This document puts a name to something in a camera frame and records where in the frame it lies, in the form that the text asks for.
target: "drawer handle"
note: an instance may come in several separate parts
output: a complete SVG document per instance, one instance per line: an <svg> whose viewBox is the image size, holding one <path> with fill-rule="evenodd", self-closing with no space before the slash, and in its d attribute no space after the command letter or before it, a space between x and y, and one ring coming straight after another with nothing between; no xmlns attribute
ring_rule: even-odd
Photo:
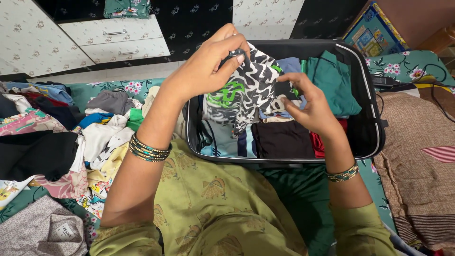
<svg viewBox="0 0 455 256"><path fill-rule="evenodd" d="M112 32L112 33L106 33L106 31L103 31L103 35L109 36L109 35L119 35L119 34L125 34L126 30L124 29L122 32Z"/></svg>
<svg viewBox="0 0 455 256"><path fill-rule="evenodd" d="M119 51L118 55L128 55L128 54L134 54L134 53L139 53L139 50L135 50L135 51L131 51L131 52L124 52L124 53Z"/></svg>

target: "black suitcase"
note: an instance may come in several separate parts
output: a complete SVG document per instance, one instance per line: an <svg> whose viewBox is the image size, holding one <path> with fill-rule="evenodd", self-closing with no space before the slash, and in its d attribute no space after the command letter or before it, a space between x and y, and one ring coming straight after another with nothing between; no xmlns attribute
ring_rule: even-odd
<svg viewBox="0 0 455 256"><path fill-rule="evenodd" d="M289 39L289 40L254 40L249 41L258 50L270 55L276 60L288 57L308 59L319 57L327 50L340 62L351 66L352 95L362 107L362 111L348 119L347 136L352 153L356 160L368 159L377 155L385 143L384 126L386 122L379 118L376 94L374 93L368 67L362 55L352 46L342 40L325 39ZM324 162L324 159L258 159L258 158L228 158L207 156L200 153L205 146L201 140L201 132L208 135L203 127L201 116L202 108L199 107L199 98L190 99L183 109L186 120L186 141L193 153L206 160L214 162L230 162L238 164L262 164L276 167L294 167L302 163Z"/></svg>

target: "colorful box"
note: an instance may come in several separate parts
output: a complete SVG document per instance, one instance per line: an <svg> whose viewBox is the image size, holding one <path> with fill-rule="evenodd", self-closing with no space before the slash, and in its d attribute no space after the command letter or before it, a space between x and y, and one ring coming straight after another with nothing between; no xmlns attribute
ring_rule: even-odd
<svg viewBox="0 0 455 256"><path fill-rule="evenodd" d="M409 50L406 42L374 1L349 29L343 40L357 48L365 57Z"/></svg>

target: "red cloth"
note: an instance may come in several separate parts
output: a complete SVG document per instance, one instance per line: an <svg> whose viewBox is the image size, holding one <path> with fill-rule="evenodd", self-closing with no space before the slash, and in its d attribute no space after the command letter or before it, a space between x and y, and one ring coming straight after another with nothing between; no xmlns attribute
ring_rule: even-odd
<svg viewBox="0 0 455 256"><path fill-rule="evenodd" d="M338 122L341 124L344 132L346 133L348 131L348 120L343 118L338 119ZM321 137L317 133L310 132L310 139L316 158L324 158L324 144L322 143Z"/></svg>
<svg viewBox="0 0 455 256"><path fill-rule="evenodd" d="M32 99L36 99L39 96L43 96L39 92L26 92L25 94L28 95ZM57 101L57 100L49 98L49 97L47 97L47 98L50 100L52 105L54 105L55 107L67 107L68 106L68 104L65 102Z"/></svg>

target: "woman's right hand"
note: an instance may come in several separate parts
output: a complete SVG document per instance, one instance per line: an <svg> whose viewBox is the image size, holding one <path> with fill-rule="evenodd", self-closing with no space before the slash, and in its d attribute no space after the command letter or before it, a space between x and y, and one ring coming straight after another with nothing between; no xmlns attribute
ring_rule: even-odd
<svg viewBox="0 0 455 256"><path fill-rule="evenodd" d="M307 104L303 110L286 98L282 98L287 112L306 129L317 133L324 138L342 132L343 128L330 110L324 92L317 88L308 79L305 73L286 73L278 77L277 81L291 81L296 89L303 92Z"/></svg>

